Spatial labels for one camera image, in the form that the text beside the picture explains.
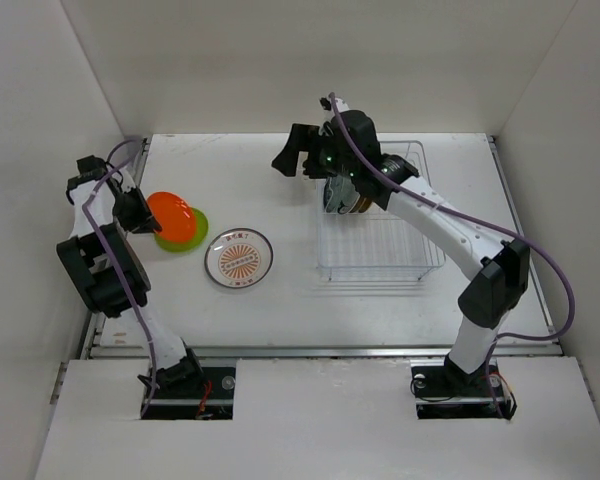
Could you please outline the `orange translucent plate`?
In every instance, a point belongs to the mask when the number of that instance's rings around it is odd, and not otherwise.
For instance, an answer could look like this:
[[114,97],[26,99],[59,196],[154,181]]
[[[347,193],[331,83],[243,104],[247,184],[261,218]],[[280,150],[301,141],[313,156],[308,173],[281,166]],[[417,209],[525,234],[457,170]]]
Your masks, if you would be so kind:
[[197,233],[197,220],[189,204],[170,192],[152,193],[147,203],[155,220],[160,225],[155,235],[162,241],[184,244]]

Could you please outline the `lime green plate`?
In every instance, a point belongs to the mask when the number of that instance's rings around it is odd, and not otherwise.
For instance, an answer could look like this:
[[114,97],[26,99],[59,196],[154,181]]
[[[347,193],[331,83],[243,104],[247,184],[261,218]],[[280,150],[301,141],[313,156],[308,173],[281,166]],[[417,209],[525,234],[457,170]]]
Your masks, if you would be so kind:
[[172,242],[155,234],[154,241],[161,249],[170,253],[185,253],[196,249],[203,243],[209,231],[209,221],[202,211],[193,207],[190,210],[191,216],[196,222],[194,235],[186,242]]

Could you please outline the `dark teal patterned plate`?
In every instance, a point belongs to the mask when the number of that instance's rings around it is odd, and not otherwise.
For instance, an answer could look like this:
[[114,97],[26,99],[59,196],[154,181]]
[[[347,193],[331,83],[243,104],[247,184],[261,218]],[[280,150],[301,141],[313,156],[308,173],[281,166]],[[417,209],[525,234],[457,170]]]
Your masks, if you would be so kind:
[[325,181],[322,194],[323,211],[336,213],[341,203],[341,180],[330,177]]

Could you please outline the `amber patterned plate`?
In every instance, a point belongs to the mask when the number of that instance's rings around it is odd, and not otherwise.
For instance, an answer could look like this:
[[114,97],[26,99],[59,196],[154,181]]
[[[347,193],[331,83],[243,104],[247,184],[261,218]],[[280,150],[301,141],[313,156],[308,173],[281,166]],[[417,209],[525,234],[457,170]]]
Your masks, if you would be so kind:
[[359,196],[353,207],[350,209],[350,214],[365,213],[373,204],[373,201],[364,196]]

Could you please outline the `white plate orange sunburst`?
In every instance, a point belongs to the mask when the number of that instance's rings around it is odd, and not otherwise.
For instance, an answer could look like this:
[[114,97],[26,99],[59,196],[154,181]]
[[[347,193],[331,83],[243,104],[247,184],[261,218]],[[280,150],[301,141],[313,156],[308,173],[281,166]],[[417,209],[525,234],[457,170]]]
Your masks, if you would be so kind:
[[238,290],[260,283],[273,261],[274,250],[268,238],[255,229],[240,227],[213,239],[205,252],[204,270],[216,285]]

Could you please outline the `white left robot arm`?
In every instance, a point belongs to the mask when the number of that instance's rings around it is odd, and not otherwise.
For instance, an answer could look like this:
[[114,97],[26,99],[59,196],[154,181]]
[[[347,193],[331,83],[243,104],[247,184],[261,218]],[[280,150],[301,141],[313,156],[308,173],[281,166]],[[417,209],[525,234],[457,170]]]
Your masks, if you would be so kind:
[[69,237],[57,255],[86,307],[120,318],[143,336],[151,371],[139,379],[159,394],[197,394],[206,376],[194,351],[151,308],[151,283],[127,235],[156,233],[151,213],[126,166],[111,168],[96,156],[77,161],[78,174],[67,182],[74,209]]

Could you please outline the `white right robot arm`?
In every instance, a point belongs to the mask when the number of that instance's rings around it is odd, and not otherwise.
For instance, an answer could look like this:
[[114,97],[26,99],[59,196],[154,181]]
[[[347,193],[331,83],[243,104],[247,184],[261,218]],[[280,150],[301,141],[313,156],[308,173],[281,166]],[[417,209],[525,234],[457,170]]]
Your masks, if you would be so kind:
[[405,158],[383,152],[373,120],[335,95],[323,97],[321,125],[292,125],[272,160],[285,177],[340,177],[363,198],[416,228],[460,268],[468,281],[458,298],[462,321],[444,360],[443,381],[467,393],[486,375],[502,323],[529,282],[530,249],[512,233],[498,234],[447,206]]

